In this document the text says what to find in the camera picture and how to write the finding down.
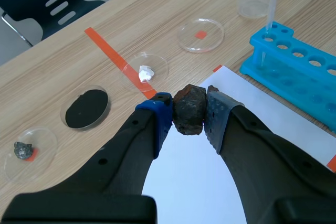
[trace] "gray mineral sample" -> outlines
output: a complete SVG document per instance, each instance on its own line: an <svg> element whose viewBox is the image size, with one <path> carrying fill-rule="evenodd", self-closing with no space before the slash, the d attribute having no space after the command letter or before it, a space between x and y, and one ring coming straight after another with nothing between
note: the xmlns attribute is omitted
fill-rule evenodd
<svg viewBox="0 0 336 224"><path fill-rule="evenodd" d="M199 135L203 129L206 90L191 84L177 92L173 99L173 120L183 135Z"/></svg>
<svg viewBox="0 0 336 224"><path fill-rule="evenodd" d="M14 143L14 153L19 159L27 159L33 154L33 147L31 144L25 144L21 142Z"/></svg>

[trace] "dark brown rock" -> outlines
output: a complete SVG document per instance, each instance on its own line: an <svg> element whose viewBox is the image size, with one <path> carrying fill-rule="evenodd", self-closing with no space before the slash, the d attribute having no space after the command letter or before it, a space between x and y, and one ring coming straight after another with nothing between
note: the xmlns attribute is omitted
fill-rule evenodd
<svg viewBox="0 0 336 224"><path fill-rule="evenodd" d="M206 90L191 84L177 92L173 99L173 120L183 135L199 135L206 110Z"/></svg>
<svg viewBox="0 0 336 224"><path fill-rule="evenodd" d="M208 92L207 92L207 94L208 94L210 91L216 91L216 92L218 92L219 89L216 88L216 87L214 87L214 86L212 86L212 85L210 85L210 86L208 87Z"/></svg>

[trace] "blue test tube rack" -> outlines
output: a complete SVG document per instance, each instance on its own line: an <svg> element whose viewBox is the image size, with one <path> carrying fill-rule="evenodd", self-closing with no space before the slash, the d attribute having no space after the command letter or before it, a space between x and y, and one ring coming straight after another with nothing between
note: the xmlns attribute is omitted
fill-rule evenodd
<svg viewBox="0 0 336 224"><path fill-rule="evenodd" d="M254 52L241 66L247 74L336 131L336 57L293 38L294 31L273 22L255 33Z"/></svg>

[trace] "glass petri dish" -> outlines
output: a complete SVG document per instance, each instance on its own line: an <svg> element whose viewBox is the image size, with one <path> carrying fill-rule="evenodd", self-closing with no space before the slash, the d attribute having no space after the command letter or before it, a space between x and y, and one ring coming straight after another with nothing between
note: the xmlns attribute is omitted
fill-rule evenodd
<svg viewBox="0 0 336 224"><path fill-rule="evenodd" d="M181 27L177 39L180 46L189 52L208 52L222 43L224 29L217 21L198 18Z"/></svg>
<svg viewBox="0 0 336 224"><path fill-rule="evenodd" d="M149 66L154 71L154 76L150 81L145 83L140 82L140 66ZM159 89L159 86L167 81L168 72L168 63L165 59L160 56L142 52L129 61L120 73L119 79L120 83L132 92L146 92Z"/></svg>
<svg viewBox="0 0 336 224"><path fill-rule="evenodd" d="M98 85L90 85L72 93L71 98L61 107L60 116L65 126L84 131L104 121L110 108L106 90Z"/></svg>
<svg viewBox="0 0 336 224"><path fill-rule="evenodd" d="M22 160L14 154L14 143L5 160L7 178L16 183L29 182L49 167L57 150L57 138L46 127L27 129L19 137L18 142L31 144L34 148L34 158Z"/></svg>

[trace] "wooden table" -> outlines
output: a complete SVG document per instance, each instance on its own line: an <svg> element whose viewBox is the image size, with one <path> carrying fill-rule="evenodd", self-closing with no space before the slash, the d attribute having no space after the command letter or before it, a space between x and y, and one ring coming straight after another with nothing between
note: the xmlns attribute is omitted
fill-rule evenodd
<svg viewBox="0 0 336 224"><path fill-rule="evenodd" d="M265 19L238 16L236 3L237 0L111 0L1 66L0 212L16 194L48 188L74 173L114 136L135 105L145 100L143 94L132 93L120 84L120 70L84 33L86 28L93 27L126 60L141 51L165 58L169 76L158 91L175 94L188 83L200 84L219 64L238 73L241 63L251 55L249 38ZM223 24L225 39L211 52L192 54L179 47L176 34L185 22L199 17ZM336 55L336 0L278 0L276 20L293 28L298 39ZM73 90L89 84L106 89L111 112L96 128L76 132L62 123L60 108ZM20 133L33 126L46 126L55 133L58 152L37 180L13 184L4 175L4 158Z"/></svg>

